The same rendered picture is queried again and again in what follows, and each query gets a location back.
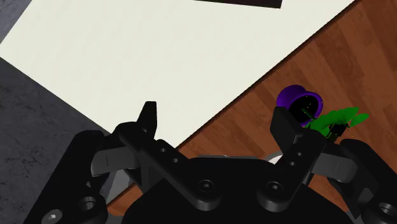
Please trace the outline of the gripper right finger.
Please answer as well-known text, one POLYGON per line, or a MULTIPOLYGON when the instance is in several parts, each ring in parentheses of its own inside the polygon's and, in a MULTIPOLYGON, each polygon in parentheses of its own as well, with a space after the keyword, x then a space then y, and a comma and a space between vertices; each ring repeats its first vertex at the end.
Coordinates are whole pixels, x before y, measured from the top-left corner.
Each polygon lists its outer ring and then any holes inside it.
POLYGON ((258 202, 268 211, 287 210, 310 173, 325 176, 354 218, 363 224, 397 224, 397 173, 360 140, 329 142, 276 107, 270 132, 282 157, 258 185, 258 202))

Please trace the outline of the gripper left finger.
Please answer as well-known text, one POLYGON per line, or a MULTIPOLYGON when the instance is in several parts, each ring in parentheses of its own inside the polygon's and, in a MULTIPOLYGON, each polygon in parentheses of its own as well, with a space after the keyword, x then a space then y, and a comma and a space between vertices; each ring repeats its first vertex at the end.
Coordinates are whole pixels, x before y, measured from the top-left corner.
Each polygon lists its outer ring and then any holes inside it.
POLYGON ((109 213, 100 189, 119 170, 126 170, 144 193, 164 183, 174 190, 171 198, 181 198, 186 207, 218 207, 217 181, 156 140, 156 129, 157 104, 147 101, 137 121, 119 124, 108 136, 99 130, 76 134, 23 224, 106 224, 109 213))

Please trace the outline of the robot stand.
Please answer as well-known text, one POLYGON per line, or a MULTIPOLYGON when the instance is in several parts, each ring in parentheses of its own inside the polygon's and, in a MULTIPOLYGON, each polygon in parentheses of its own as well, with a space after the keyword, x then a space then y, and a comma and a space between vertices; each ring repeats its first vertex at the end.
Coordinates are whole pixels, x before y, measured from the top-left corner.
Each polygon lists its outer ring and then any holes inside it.
POLYGON ((282 6, 282 0, 194 0, 194 1, 236 4, 236 5, 255 6, 262 8, 276 8, 276 9, 280 9, 282 6))

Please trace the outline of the purple pot with green plant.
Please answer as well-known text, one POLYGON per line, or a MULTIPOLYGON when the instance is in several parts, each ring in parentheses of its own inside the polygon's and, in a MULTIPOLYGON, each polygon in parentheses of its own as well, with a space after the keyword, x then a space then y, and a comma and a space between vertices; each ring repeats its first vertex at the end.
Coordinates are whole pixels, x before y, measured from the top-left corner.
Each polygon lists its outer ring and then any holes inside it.
POLYGON ((364 122, 369 117, 367 113, 360 113, 358 107, 331 110, 322 114, 322 97, 301 85, 290 85, 282 89, 276 103, 277 106, 286 108, 302 127, 318 131, 333 143, 346 129, 364 122))

